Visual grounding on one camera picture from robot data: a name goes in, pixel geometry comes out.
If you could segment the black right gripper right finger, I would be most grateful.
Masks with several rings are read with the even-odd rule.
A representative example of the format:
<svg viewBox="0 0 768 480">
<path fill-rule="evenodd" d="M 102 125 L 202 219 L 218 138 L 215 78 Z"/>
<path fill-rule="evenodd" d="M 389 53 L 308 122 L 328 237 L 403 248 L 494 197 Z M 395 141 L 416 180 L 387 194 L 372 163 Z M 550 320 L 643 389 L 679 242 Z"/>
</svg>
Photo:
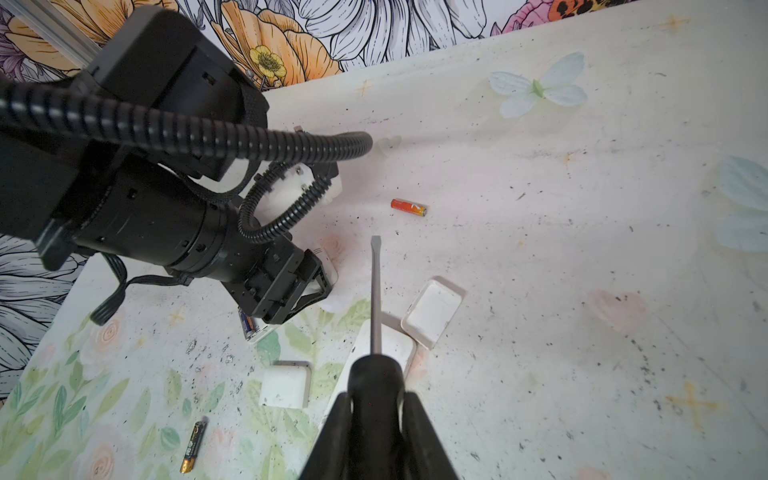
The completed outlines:
<svg viewBox="0 0 768 480">
<path fill-rule="evenodd" d="M 401 431 L 406 479 L 459 479 L 416 393 L 404 394 Z"/>
</svg>

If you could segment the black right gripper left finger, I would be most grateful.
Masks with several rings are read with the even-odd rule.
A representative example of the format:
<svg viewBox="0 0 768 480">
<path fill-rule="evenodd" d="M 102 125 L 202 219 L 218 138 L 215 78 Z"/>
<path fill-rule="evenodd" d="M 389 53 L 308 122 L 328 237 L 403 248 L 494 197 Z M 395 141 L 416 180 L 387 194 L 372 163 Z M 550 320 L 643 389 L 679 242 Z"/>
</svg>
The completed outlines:
<svg viewBox="0 0 768 480">
<path fill-rule="evenodd" d="M 346 392 L 333 403 L 299 480 L 342 480 L 346 478 L 352 401 Z"/>
</svg>

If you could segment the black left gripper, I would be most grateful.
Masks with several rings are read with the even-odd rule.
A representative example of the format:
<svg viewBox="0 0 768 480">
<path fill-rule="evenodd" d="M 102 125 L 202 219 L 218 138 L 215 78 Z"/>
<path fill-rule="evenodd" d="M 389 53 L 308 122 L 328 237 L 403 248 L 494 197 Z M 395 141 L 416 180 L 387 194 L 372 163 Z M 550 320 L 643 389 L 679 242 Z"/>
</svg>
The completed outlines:
<svg viewBox="0 0 768 480">
<path fill-rule="evenodd" d="M 285 315 L 283 309 L 290 308 L 301 295 L 307 281 L 307 277 L 296 280 L 305 252 L 311 253 L 300 249 L 289 237 L 280 237 L 261 247 L 261 256 L 244 279 L 223 286 L 248 316 L 272 314 L 278 319 L 277 315 Z"/>
</svg>

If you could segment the dark blue AAA battery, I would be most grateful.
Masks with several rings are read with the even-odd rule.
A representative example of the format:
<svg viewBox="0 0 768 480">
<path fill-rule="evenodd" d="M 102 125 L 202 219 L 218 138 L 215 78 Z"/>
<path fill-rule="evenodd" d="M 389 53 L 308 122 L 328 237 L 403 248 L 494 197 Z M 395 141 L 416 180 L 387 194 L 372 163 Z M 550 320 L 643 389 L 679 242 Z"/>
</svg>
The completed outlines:
<svg viewBox="0 0 768 480">
<path fill-rule="evenodd" d="M 244 339 L 248 343 L 255 342 L 256 337 L 258 336 L 258 333 L 259 333 L 258 325 L 242 309 L 238 309 L 238 315 L 239 315 Z"/>
</svg>

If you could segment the black yellow screwdriver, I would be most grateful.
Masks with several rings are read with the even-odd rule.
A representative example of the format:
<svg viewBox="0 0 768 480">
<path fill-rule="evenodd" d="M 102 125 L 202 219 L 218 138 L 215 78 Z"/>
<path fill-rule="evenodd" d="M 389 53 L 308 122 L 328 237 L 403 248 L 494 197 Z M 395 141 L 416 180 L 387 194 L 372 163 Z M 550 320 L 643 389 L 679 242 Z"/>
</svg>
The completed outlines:
<svg viewBox="0 0 768 480">
<path fill-rule="evenodd" d="M 383 354 L 381 246 L 379 236 L 371 238 L 370 353 L 353 364 L 349 376 L 351 479 L 397 479 L 401 470 L 399 400 L 403 377 L 399 363 Z"/>
</svg>

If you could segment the white battery cover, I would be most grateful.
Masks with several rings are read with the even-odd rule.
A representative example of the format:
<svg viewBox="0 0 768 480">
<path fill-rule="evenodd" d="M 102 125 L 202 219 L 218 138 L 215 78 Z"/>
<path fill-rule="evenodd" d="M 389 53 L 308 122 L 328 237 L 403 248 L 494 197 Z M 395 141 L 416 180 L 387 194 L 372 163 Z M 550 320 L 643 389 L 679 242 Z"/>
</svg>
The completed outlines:
<svg viewBox="0 0 768 480">
<path fill-rule="evenodd" d="M 429 279 L 400 321 L 402 331 L 432 350 L 459 310 L 464 291 L 442 277 Z"/>
<path fill-rule="evenodd" d="M 312 368 L 304 361 L 279 361 L 266 368 L 259 404 L 272 408 L 304 409 L 308 405 Z"/>
</svg>

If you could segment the black gold AAA battery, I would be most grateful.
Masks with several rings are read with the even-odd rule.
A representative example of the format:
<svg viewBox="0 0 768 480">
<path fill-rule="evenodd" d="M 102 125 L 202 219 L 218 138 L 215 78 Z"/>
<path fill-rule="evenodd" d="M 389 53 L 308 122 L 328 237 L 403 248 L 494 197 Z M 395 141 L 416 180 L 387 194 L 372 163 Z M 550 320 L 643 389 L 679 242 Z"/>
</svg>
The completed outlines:
<svg viewBox="0 0 768 480">
<path fill-rule="evenodd" d="M 208 421 L 209 419 L 204 416 L 194 424 L 179 469 L 181 474 L 188 474 L 194 469 Z"/>
</svg>

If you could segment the aluminium corner post left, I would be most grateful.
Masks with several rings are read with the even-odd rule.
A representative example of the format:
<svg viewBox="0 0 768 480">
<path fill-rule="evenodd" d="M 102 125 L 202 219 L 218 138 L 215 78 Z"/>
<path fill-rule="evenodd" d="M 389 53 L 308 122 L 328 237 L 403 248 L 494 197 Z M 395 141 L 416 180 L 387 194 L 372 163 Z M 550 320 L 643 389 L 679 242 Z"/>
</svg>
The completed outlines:
<svg viewBox="0 0 768 480">
<path fill-rule="evenodd" d="M 87 67 L 101 51 L 49 1 L 1 0 L 1 6 L 31 27 L 76 67 Z"/>
</svg>

